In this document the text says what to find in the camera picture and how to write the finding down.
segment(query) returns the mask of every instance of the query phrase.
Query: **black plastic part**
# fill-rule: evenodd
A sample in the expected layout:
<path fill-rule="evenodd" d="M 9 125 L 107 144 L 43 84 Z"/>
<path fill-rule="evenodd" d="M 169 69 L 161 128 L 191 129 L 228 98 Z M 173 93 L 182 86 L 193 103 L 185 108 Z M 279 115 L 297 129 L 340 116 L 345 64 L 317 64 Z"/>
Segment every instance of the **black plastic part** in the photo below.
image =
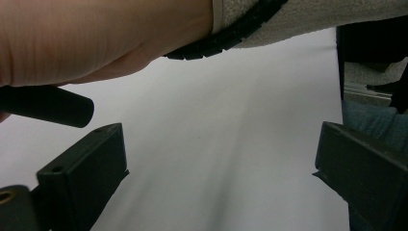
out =
<path fill-rule="evenodd" d="M 96 129 L 41 169 L 32 192 L 0 189 L 0 230 L 89 231 L 127 174 L 121 124 Z"/>
<path fill-rule="evenodd" d="M 2 87 L 0 112 L 82 128 L 92 119 L 93 102 L 51 86 Z"/>
<path fill-rule="evenodd" d="M 228 50 L 255 33 L 287 2 L 288 0 L 260 0 L 225 30 L 172 51 L 166 57 L 173 60 L 195 60 Z"/>
<path fill-rule="evenodd" d="M 315 175 L 373 230 L 408 227 L 408 160 L 386 144 L 346 126 L 324 122 Z"/>

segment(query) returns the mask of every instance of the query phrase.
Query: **white surface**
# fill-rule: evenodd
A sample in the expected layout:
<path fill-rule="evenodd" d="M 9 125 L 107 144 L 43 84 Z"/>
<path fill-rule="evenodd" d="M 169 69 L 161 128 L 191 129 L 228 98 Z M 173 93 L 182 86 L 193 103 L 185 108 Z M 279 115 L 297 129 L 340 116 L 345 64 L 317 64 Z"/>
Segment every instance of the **white surface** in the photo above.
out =
<path fill-rule="evenodd" d="M 346 203 L 312 176 L 321 123 L 342 120 L 333 29 L 66 88 L 93 99 L 93 121 L 0 124 L 0 188 L 33 188 L 89 131 L 122 122 L 131 174 L 92 230 L 348 230 Z"/>

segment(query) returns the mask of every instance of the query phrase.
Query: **gray sleeve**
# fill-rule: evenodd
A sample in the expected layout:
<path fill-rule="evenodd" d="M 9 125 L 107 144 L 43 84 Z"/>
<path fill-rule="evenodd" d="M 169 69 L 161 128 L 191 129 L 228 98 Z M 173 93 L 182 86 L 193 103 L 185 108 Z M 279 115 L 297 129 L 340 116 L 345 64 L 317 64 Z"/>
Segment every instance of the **gray sleeve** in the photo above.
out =
<path fill-rule="evenodd" d="M 229 26 L 258 2 L 258 0 L 214 1 L 222 2 L 221 28 Z M 408 14 L 407 0 L 289 0 L 268 23 L 237 47 L 266 45 L 348 23 L 406 14 Z"/>

